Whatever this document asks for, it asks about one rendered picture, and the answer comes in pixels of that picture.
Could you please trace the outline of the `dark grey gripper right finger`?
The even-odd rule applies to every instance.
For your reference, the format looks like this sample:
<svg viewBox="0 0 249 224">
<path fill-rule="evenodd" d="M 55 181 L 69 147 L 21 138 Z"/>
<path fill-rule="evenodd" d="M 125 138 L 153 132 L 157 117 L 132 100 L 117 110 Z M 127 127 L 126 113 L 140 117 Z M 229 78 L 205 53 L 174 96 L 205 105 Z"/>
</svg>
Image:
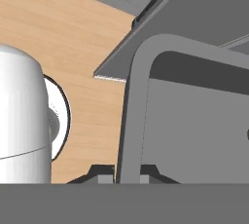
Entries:
<svg viewBox="0 0 249 224">
<path fill-rule="evenodd" d="M 140 169 L 141 184 L 177 184 L 177 181 L 160 174 L 156 165 L 142 165 Z"/>
</svg>

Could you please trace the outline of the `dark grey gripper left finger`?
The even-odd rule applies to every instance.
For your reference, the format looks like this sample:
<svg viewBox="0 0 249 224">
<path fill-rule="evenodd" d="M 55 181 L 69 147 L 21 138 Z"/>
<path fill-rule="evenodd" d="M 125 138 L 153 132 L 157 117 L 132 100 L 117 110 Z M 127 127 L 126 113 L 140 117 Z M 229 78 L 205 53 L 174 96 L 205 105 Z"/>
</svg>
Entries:
<svg viewBox="0 0 249 224">
<path fill-rule="evenodd" d="M 69 181 L 69 184 L 114 184 L 115 166 L 114 165 L 91 165 L 87 174 Z"/>
</svg>

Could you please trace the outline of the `grey freezer door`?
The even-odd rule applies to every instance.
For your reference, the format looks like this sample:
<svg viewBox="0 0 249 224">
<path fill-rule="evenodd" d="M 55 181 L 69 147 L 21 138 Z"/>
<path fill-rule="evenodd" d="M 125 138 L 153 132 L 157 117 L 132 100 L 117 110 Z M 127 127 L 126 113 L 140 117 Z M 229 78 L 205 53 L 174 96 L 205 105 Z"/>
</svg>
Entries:
<svg viewBox="0 0 249 224">
<path fill-rule="evenodd" d="M 161 33 L 249 55 L 249 0 L 151 0 L 93 76 L 123 82 L 138 46 Z"/>
</svg>

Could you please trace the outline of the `grey fridge door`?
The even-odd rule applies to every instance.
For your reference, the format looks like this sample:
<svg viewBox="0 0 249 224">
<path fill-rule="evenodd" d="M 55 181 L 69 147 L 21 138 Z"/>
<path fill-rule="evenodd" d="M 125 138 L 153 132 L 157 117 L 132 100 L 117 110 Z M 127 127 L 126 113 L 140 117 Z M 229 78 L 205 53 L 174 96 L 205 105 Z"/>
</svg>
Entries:
<svg viewBox="0 0 249 224">
<path fill-rule="evenodd" d="M 142 162 L 180 183 L 249 183 L 249 96 L 152 79 Z"/>
</svg>

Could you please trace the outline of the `white disc with black rim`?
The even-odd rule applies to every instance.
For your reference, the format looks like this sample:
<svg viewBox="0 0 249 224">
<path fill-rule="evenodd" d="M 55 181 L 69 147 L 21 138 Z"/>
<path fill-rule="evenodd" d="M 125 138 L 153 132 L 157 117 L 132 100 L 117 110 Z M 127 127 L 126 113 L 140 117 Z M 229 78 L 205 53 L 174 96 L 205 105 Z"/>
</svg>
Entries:
<svg viewBox="0 0 249 224">
<path fill-rule="evenodd" d="M 71 128 L 71 107 L 62 86 L 52 77 L 44 76 L 48 98 L 52 133 L 52 161 L 62 152 Z"/>
</svg>

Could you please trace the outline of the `white rounded cylinder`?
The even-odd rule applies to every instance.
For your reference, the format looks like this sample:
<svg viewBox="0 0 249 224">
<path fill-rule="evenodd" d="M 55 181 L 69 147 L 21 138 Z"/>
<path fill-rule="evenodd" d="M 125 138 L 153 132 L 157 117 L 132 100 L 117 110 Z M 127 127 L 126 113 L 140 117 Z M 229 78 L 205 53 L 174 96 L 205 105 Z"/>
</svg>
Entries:
<svg viewBox="0 0 249 224">
<path fill-rule="evenodd" d="M 0 184 L 49 184 L 56 131 L 41 65 L 0 44 Z"/>
</svg>

